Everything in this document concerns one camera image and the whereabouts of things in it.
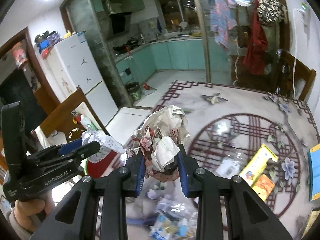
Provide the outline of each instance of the refrigerator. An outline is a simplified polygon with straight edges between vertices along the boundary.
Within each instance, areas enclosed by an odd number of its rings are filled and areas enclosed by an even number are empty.
[[[102,124],[106,126],[117,113],[114,102],[89,49],[84,33],[77,33],[55,44],[47,62],[63,93],[65,100],[77,86],[80,86],[91,107]],[[90,119],[89,109],[82,105],[77,108]]]

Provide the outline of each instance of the red apron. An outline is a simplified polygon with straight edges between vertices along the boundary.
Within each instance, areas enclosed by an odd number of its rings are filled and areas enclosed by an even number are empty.
[[[257,7],[258,0],[255,0],[251,37],[243,62],[251,74],[264,75],[264,67],[266,66],[265,53],[268,50],[268,41],[264,29],[259,22]]]

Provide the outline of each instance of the patterned tablecloth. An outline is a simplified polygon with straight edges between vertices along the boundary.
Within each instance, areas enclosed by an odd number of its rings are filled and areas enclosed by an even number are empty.
[[[219,97],[227,99],[228,102],[212,104],[202,96],[212,96],[215,93],[220,93]],[[291,184],[285,179],[283,169],[279,165],[273,165],[271,161],[264,173],[269,175],[270,169],[276,171],[273,182],[278,188],[277,193],[271,193],[266,204],[290,234],[296,236],[299,230],[298,221],[301,220],[299,216],[306,219],[314,207],[320,206],[319,201],[308,201],[307,184],[307,152],[310,147],[320,143],[320,137],[305,102],[274,98],[288,104],[291,112],[286,122],[286,115],[280,111],[278,103],[266,100],[264,96],[267,95],[262,92],[229,86],[176,81],[152,112],[168,105],[188,109],[190,113],[186,114],[186,117],[191,138],[185,145],[186,152],[206,169],[214,171],[223,157],[235,151],[247,155],[249,161],[262,143],[279,157],[279,161],[284,162],[286,157],[294,161],[296,172]],[[219,130],[221,124],[228,130]],[[270,135],[273,136],[273,141],[268,141]],[[302,139],[308,144],[307,147],[302,146]]]

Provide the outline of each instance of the window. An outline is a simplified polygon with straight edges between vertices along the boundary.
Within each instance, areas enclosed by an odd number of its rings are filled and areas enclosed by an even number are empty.
[[[186,30],[199,27],[194,0],[159,0],[166,28],[169,32],[181,30],[180,23],[187,22]]]

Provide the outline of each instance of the sleeve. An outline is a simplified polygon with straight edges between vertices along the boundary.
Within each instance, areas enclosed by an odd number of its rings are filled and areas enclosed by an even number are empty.
[[[5,214],[5,218],[13,228],[13,230],[17,233],[17,235],[21,238],[21,240],[29,240],[31,237],[31,233],[25,230],[22,226],[18,224],[16,218],[14,216],[14,208],[11,211],[8,211]]]

